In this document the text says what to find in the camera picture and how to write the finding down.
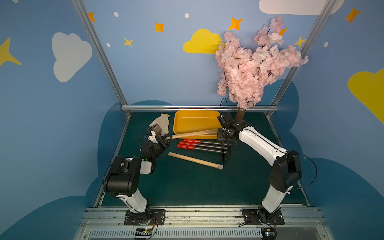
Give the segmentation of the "wooden handle hoe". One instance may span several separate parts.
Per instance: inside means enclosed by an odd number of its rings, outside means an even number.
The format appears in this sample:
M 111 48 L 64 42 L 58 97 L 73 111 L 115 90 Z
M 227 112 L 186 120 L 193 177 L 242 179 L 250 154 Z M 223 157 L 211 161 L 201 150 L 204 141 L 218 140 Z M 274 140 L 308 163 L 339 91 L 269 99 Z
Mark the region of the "wooden handle hoe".
M 199 131 L 199 132 L 192 132 L 192 133 L 184 133 L 184 134 L 175 134 L 170 137 L 166 137 L 167 140 L 170 139 L 184 139 L 186 137 L 193 137 L 193 136 L 202 136 L 202 135 L 213 135 L 217 134 L 219 129 L 213 129 L 213 130 L 205 130 L 205 131 Z
M 169 152 L 168 156 L 174 157 L 177 159 L 181 159 L 181 160 L 185 160 L 185 161 L 189 161 L 189 162 L 193 162 L 196 164 L 212 167 L 212 168 L 219 169 L 219 170 L 222 170 L 224 168 L 224 166 L 220 165 L 220 164 L 216 164 L 216 163 L 212 163 L 212 162 L 208 162 L 208 161 L 204 161 L 204 160 L 200 160 L 200 159 L 196 159 L 196 158 L 192 158 L 192 157 L 188 157 L 188 156 L 184 156 L 184 155 L 180 155 L 180 154 L 176 154 L 176 153 L 172 153 L 172 152 Z

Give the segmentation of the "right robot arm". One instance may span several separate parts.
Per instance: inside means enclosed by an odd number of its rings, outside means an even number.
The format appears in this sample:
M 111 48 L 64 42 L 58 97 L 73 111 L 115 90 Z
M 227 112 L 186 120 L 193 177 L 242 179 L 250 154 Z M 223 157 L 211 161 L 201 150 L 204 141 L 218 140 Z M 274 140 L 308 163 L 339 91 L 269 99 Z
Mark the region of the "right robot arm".
M 301 154 L 276 145 L 247 121 L 235 121 L 230 113 L 219 115 L 218 121 L 221 125 L 218 130 L 220 140 L 240 140 L 260 154 L 272 167 L 269 174 L 270 187 L 259 206 L 259 213 L 265 217 L 274 216 L 281 208 L 285 196 L 302 178 Z

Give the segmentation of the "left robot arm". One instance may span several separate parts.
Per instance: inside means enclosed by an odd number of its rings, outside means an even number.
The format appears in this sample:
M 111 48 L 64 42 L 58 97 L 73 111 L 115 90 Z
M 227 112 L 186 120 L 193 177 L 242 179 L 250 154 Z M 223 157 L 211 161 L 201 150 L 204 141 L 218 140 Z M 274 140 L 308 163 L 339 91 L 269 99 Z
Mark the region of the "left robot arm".
M 139 191 L 140 175 L 154 173 L 156 159 L 169 146 L 167 138 L 151 136 L 141 144 L 140 156 L 115 157 L 103 180 L 104 191 L 124 202 L 131 213 L 145 213 L 149 203 Z

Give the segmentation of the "yellow plastic storage box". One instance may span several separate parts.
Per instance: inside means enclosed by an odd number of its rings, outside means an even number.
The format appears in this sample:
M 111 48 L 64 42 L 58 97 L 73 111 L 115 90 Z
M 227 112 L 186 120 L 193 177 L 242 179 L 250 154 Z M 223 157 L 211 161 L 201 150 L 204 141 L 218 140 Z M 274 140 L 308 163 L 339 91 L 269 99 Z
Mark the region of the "yellow plastic storage box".
M 220 129 L 220 113 L 208 110 L 181 110 L 175 113 L 173 132 L 185 134 L 213 129 Z

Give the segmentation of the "small brown slotted scoop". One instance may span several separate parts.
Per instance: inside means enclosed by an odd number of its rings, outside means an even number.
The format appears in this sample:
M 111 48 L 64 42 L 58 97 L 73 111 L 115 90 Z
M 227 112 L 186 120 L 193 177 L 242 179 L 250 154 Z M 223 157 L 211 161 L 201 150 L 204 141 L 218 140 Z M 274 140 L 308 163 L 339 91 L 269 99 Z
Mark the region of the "small brown slotted scoop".
M 162 133 L 162 128 L 161 128 L 158 124 L 155 124 L 155 125 L 149 127 L 149 128 L 147 129 L 147 132 L 148 132 L 148 135 L 149 135 L 149 136 L 151 136 L 151 135 L 153 134 L 152 132 L 154 132 L 155 135 L 158 136 L 158 135 L 161 135 L 161 133 Z

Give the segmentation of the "white knitted work glove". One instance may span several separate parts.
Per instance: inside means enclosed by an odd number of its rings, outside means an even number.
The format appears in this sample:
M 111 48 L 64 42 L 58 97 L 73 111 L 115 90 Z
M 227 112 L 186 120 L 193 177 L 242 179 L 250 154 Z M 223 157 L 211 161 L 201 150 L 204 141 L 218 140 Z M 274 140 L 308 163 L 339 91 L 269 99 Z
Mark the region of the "white knitted work glove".
M 158 125 L 162 132 L 161 136 L 165 136 L 169 134 L 169 116 L 168 114 L 161 114 L 160 117 L 156 118 L 149 127 L 153 127 L 154 125 Z

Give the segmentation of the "pink blossom artificial tree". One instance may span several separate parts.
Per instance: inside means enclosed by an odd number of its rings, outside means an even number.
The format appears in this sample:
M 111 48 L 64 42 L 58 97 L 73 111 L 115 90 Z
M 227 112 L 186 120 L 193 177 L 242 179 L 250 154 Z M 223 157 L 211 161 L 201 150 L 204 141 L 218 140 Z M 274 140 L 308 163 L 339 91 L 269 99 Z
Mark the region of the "pink blossom artificial tree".
M 221 69 L 218 94 L 237 104 L 236 121 L 241 121 L 246 110 L 262 100 L 265 87 L 275 83 L 286 69 L 309 61 L 295 46 L 279 49 L 284 43 L 283 26 L 282 16 L 263 26 L 254 37 L 258 45 L 254 51 L 241 47 L 240 39 L 231 32 L 224 34 L 225 42 L 215 53 Z

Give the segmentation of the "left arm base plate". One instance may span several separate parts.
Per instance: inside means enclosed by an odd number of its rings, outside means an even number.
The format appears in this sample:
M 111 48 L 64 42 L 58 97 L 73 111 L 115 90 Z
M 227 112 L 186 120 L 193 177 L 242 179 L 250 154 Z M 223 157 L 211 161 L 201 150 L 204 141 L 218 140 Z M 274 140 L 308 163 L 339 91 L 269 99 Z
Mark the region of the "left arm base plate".
M 143 213 L 127 211 L 124 219 L 125 226 L 163 226 L 165 224 L 166 210 L 146 210 Z

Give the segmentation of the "aluminium front rail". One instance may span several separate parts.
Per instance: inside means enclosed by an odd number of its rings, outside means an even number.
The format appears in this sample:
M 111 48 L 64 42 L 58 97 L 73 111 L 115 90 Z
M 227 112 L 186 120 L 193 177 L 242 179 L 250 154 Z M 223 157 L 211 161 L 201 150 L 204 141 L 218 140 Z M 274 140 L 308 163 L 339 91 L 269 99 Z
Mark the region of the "aluminium front rail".
M 126 226 L 126 208 L 86 209 L 76 240 L 332 240 L 319 208 L 283 205 L 282 225 L 251 223 L 255 205 L 155 207 L 158 223 Z

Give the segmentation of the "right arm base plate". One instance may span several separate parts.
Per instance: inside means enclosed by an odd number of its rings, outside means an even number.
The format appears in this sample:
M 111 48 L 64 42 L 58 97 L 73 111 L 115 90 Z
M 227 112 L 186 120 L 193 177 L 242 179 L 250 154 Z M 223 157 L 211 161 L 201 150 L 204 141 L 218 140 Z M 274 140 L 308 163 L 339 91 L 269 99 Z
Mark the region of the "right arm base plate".
M 281 212 L 281 208 L 278 208 L 272 213 L 261 208 L 259 209 L 243 209 L 241 211 L 244 223 L 243 225 L 284 225 L 285 220 Z

